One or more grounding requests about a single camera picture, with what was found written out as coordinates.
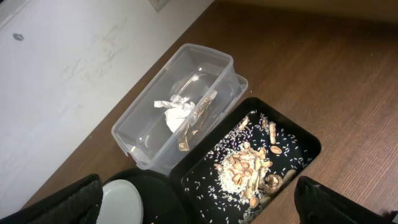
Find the white tissue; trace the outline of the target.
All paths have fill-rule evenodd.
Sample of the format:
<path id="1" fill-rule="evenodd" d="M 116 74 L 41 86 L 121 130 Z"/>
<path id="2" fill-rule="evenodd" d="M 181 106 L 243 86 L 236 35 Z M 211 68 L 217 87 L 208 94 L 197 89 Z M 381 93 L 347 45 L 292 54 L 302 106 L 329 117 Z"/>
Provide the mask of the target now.
<path id="1" fill-rule="evenodd" d="M 188 97 L 172 95 L 170 101 L 154 101 L 154 107 L 166 108 L 165 121 L 171 132 L 174 133 L 192 112 L 195 104 Z"/>

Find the gold foil wrapper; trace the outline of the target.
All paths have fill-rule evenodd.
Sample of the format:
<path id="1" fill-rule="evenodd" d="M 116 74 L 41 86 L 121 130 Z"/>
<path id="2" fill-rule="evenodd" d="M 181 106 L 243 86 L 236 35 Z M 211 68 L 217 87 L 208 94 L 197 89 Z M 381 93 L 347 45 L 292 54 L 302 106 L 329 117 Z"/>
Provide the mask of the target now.
<path id="1" fill-rule="evenodd" d="M 211 109 L 213 101 L 216 98 L 217 94 L 218 92 L 216 90 L 213 90 L 209 96 L 205 97 L 199 108 L 194 112 L 193 121 L 187 124 L 187 126 L 183 130 L 183 133 L 178 139 L 179 151 L 185 152 L 190 150 L 189 142 L 203 126 L 203 123 L 208 116 L 209 110 Z"/>

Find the food scraps and rice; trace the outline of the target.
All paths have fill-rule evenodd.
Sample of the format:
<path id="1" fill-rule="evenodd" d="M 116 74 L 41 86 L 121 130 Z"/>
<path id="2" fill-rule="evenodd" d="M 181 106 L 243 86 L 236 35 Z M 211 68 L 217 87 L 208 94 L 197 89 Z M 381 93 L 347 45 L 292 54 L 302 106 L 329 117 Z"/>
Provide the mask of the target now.
<path id="1" fill-rule="evenodd" d="M 313 161 L 298 138 L 250 111 L 182 178 L 204 223 L 251 223 Z"/>

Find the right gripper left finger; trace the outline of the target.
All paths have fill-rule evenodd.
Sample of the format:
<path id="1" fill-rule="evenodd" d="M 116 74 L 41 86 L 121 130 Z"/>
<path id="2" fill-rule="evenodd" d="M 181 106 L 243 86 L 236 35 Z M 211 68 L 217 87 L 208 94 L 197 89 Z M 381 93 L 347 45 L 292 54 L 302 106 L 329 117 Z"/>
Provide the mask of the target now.
<path id="1" fill-rule="evenodd" d="M 103 199 L 103 183 L 90 174 L 58 192 L 1 219 L 1 224 L 95 224 Z"/>

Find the light grey plate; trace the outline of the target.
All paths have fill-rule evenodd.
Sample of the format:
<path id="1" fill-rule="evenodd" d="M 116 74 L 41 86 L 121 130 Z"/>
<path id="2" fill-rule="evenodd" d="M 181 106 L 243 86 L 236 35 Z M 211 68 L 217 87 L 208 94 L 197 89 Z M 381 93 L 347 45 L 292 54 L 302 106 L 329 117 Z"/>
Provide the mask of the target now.
<path id="1" fill-rule="evenodd" d="M 143 218 L 143 202 L 132 183 L 118 179 L 103 186 L 97 224 L 142 224 Z"/>

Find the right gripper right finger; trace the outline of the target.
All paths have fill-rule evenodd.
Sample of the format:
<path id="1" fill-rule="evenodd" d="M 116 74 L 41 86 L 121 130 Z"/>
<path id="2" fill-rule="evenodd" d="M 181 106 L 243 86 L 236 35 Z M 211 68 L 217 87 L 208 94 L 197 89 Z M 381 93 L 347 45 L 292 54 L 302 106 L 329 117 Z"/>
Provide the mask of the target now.
<path id="1" fill-rule="evenodd" d="M 397 211 L 376 214 L 307 176 L 298 178 L 294 202 L 301 224 L 397 224 Z"/>

